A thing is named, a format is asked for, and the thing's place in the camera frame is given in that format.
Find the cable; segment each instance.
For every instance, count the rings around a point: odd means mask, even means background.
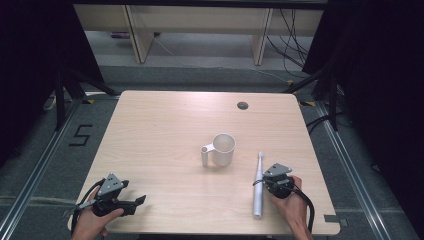
[[[289,30],[289,33],[290,33],[290,36],[293,37],[293,40],[296,43],[296,46],[298,47],[298,50],[300,51],[299,48],[301,48],[303,51],[306,52],[306,54],[308,54],[308,50],[306,50],[304,47],[302,47],[302,45],[300,45],[297,42],[297,36],[296,36],[296,30],[295,30],[296,28],[295,28],[295,25],[294,25],[294,22],[295,22],[295,19],[296,19],[296,10],[292,9],[292,30],[290,29],[289,24],[287,23],[287,20],[284,17],[284,13],[283,13],[282,9],[280,9],[280,13],[281,13],[281,16],[283,17],[284,22],[286,23],[287,29]]]
[[[340,112],[337,112],[336,113],[336,116],[343,115],[343,114],[345,114],[345,112],[344,111],[340,111]],[[329,120],[329,119],[330,119],[330,116],[329,115],[325,115],[325,116],[322,116],[322,117],[319,117],[319,118],[313,120],[310,123],[307,123],[306,124],[306,127],[307,128],[309,126],[313,125],[312,128],[309,129],[309,131],[308,131],[309,135],[311,135],[312,131],[315,129],[316,126],[318,126],[320,123],[324,122],[325,120]]]
[[[281,37],[281,36],[279,36],[280,37],[280,40],[285,44],[285,45],[288,45],[289,46],[289,48],[291,48],[292,50],[294,50],[294,51],[296,51],[296,52],[301,52],[302,54],[308,54],[307,52],[303,52],[302,50],[299,50],[299,49],[296,49],[296,48],[294,48],[294,47],[292,47],[292,46],[290,46],[284,39],[283,39],[283,37]]]
[[[299,67],[303,67],[302,63],[299,63],[298,61],[296,61],[296,59],[290,57],[289,55],[287,55],[285,52],[281,51],[277,46],[274,45],[274,43],[271,41],[271,39],[269,38],[269,36],[266,37],[269,41],[269,43],[271,44],[271,46],[277,51],[277,53],[283,55],[285,58],[288,58],[290,61],[292,61],[293,63],[295,63],[297,66]]]
[[[265,182],[265,183],[274,184],[274,182],[273,182],[273,181],[259,179],[259,180],[256,180],[256,181],[253,183],[253,186],[254,186],[254,185],[256,185],[256,184],[258,184],[259,182]],[[309,230],[309,232],[311,232],[311,233],[312,233],[312,227],[313,227],[313,224],[314,224],[314,218],[315,218],[315,207],[314,207],[314,204],[312,203],[311,199],[309,199],[309,197],[308,197],[308,196],[306,196],[306,194],[305,194],[305,193],[303,193],[303,192],[302,192],[302,190],[300,190],[300,188],[299,188],[298,186],[296,186],[296,188],[297,188],[297,189],[292,189],[292,188],[289,188],[289,187],[286,187],[286,186],[283,186],[283,185],[278,185],[278,187],[280,187],[280,188],[284,188],[284,189],[286,189],[286,190],[289,190],[289,191],[291,191],[291,192],[296,193],[297,195],[299,195],[299,196],[303,199],[303,201],[305,201],[305,202],[306,202],[306,204],[307,204],[307,205],[308,205],[308,207],[309,207],[309,222],[308,222],[308,230]]]
[[[74,230],[75,230],[75,226],[77,225],[77,220],[79,217],[79,205],[83,204],[85,202],[85,200],[87,199],[88,195],[94,190],[94,188],[96,188],[97,186],[102,185],[104,182],[106,181],[106,179],[102,179],[98,182],[96,182],[93,186],[91,186],[91,188],[87,191],[87,193],[85,193],[84,197],[82,198],[81,202],[79,204],[77,204],[75,206],[74,209],[74,214],[72,215],[72,224],[71,224],[71,236],[74,234]]]

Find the tabletop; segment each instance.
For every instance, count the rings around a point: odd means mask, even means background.
[[[247,109],[240,109],[243,102]],[[201,147],[215,135],[236,140],[232,163],[203,167]],[[338,223],[296,98],[291,94],[125,91],[115,108],[79,199],[113,172],[129,180],[119,200],[147,195],[135,215],[118,218],[110,232],[284,235],[290,229],[263,196],[255,219],[258,152],[263,169],[280,163],[302,178],[315,206],[313,234],[334,235]]]

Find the person's thumb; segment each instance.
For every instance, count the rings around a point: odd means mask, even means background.
[[[278,202],[278,198],[276,196],[274,196],[274,195],[271,195],[269,199],[271,200],[271,202],[273,204],[277,204],[277,202]]]
[[[124,213],[124,209],[122,209],[122,208],[118,208],[118,209],[115,209],[115,210],[113,210],[112,212],[110,212],[110,213],[109,213],[108,215],[106,215],[105,217],[106,217],[106,219],[107,219],[107,222],[110,222],[110,221],[112,221],[113,219],[115,219],[115,218],[117,218],[117,217],[121,216],[123,213]]]

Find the human hand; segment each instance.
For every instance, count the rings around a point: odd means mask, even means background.
[[[302,188],[302,179],[293,177],[295,187]],[[271,195],[271,202],[275,205],[278,213],[289,225],[297,240],[312,239],[312,235],[306,226],[306,202],[296,193],[292,192],[287,198],[280,199]]]
[[[94,199],[98,190],[99,187],[94,189],[94,191],[90,194],[88,201]],[[98,217],[93,213],[91,206],[85,208],[79,215],[74,233],[72,234],[72,240],[92,240],[95,239],[99,233],[106,237],[108,234],[105,228],[106,225],[115,218],[121,216],[123,213],[124,209],[119,208],[105,216]]]

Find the black device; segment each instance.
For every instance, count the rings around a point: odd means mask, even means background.
[[[294,178],[287,176],[292,171],[291,168],[275,163],[263,173],[260,180],[256,180],[253,186],[258,183],[265,183],[265,187],[275,197],[284,199],[292,192],[299,195],[309,206],[309,223],[308,230],[312,233],[312,225],[314,223],[315,208],[312,201],[306,196],[298,186],[294,184]]]
[[[287,173],[292,170],[279,163],[275,163],[263,174],[263,182],[270,193],[278,198],[286,198],[294,188],[294,180]]]
[[[120,181],[113,173],[110,173],[106,179],[104,178],[99,182],[95,183],[85,194],[81,202],[75,207],[74,214],[72,217],[71,235],[73,234],[73,231],[75,229],[79,213],[89,206],[92,206],[93,213],[99,217],[107,215],[113,210],[119,208],[124,209],[124,213],[121,215],[121,217],[127,215],[134,215],[137,207],[144,203],[146,195],[137,198],[135,201],[119,201],[118,196],[121,193],[121,190],[126,188],[128,184],[128,180]],[[101,187],[99,191],[97,191],[94,199],[85,202],[87,196],[97,186]]]

